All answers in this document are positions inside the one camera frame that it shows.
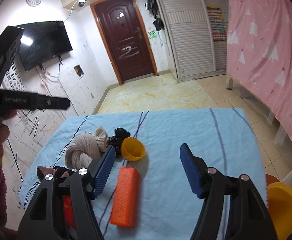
tiled floor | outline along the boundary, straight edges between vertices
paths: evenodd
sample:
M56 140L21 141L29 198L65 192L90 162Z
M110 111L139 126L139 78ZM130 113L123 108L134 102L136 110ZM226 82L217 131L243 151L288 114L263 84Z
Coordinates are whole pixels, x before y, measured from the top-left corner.
M126 83L108 92L99 113L208 107L244 109L258 141L265 173L283 179L291 171L273 144L278 124L269 125L239 94L226 90L226 75L177 83L166 74Z
M99 113L217 107L196 80L177 83L171 74L152 76L111 89Z

security camera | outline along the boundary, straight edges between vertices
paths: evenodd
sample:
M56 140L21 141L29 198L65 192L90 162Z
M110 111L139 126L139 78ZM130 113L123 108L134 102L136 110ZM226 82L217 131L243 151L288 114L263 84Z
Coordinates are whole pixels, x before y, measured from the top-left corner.
M87 0L78 0L78 6L83 7Z

yellow bowl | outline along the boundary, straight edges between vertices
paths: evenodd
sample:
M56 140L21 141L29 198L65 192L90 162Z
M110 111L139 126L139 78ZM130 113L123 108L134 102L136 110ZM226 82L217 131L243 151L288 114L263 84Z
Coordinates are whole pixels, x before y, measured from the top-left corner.
M292 231L292 189L281 182L267 187L269 214L278 240L285 240Z
M123 141L121 153L129 162L135 162L145 156L145 147L139 140L128 137Z

white louvered door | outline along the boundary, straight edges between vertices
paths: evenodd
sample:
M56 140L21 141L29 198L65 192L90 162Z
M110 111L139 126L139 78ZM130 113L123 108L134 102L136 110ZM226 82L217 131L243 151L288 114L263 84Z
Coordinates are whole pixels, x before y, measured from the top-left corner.
M161 0L179 77L214 71L214 48L202 0Z
M228 25L228 2L227 0L205 0L206 6L219 6L224 16L225 27ZM227 58L227 43L226 42L214 42L215 57L216 57L216 69L226 69Z

black bag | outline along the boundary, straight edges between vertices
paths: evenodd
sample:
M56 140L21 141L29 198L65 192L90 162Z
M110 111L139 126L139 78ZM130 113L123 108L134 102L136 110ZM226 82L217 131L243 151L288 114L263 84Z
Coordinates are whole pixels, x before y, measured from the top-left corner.
M157 18L158 5L156 0L147 0L147 9L153 13L154 18Z
M156 31L160 31L161 29L164 29L164 23L161 20L161 18L157 18L154 22L153 22L154 26L156 27Z

